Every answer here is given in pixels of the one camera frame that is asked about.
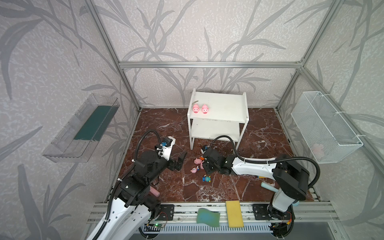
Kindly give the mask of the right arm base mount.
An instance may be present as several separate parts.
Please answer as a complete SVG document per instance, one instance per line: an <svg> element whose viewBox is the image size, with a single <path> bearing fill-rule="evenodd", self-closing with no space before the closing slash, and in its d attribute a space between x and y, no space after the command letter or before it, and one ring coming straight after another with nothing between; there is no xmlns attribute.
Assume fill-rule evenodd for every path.
<svg viewBox="0 0 384 240"><path fill-rule="evenodd" d="M274 209L271 204L253 204L252 210L256 220L288 222L296 218L292 205L286 212Z"/></svg>

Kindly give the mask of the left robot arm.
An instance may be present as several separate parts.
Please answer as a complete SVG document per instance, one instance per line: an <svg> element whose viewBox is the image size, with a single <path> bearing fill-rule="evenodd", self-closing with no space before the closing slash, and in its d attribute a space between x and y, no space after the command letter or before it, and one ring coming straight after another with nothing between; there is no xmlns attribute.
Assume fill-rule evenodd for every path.
<svg viewBox="0 0 384 240"><path fill-rule="evenodd" d="M156 136L158 143L153 150L140 155L140 146L150 133ZM171 136L161 138L156 130L142 135L135 149L133 168L118 179L110 193L106 213L88 236L90 240L128 240L144 223L159 216L161 202L151 193L151 184L166 169L182 169L186 154L177 160L171 158L175 142Z"/></svg>

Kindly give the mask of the pink pig toy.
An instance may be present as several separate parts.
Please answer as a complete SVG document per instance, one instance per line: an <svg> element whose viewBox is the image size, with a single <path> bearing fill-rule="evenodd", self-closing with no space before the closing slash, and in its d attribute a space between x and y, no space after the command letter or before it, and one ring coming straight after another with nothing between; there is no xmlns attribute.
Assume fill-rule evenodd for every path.
<svg viewBox="0 0 384 240"><path fill-rule="evenodd" d="M193 105L193 113L194 113L194 114L197 114L199 111L200 111L200 107L199 107L199 105L194 104L194 105Z"/></svg>
<svg viewBox="0 0 384 240"><path fill-rule="evenodd" d="M194 163L195 163L196 165L200 165L202 162L203 162L203 160L200 159L200 158L194 160Z"/></svg>
<svg viewBox="0 0 384 240"><path fill-rule="evenodd" d="M207 105L203 105L203 106L202 106L202 113L203 113L203 114L207 114L208 111L209 111L209 107L208 107Z"/></svg>

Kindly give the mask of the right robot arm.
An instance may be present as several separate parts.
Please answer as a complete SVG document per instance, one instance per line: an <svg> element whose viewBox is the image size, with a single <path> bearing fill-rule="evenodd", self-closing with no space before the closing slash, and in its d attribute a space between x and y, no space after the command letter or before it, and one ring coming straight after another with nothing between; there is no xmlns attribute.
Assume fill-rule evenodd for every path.
<svg viewBox="0 0 384 240"><path fill-rule="evenodd" d="M228 139L233 147L234 153L227 157L213 148L214 143L223 138ZM232 138L225 135L215 138L209 146L204 145L201 152L203 168L209 175L250 175L275 181L280 188L269 203L270 215L281 216L293 203L306 200L308 189L317 183L321 175L319 164L308 157L244 158L237 151Z"/></svg>

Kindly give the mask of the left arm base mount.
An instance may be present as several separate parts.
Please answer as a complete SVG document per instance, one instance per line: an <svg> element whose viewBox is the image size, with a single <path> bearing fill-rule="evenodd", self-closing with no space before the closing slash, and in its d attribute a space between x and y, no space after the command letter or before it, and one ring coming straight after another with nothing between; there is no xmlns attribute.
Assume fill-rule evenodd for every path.
<svg viewBox="0 0 384 240"><path fill-rule="evenodd" d="M172 221L174 219L175 205L160 204L157 205L151 213L151 220L156 221Z"/></svg>

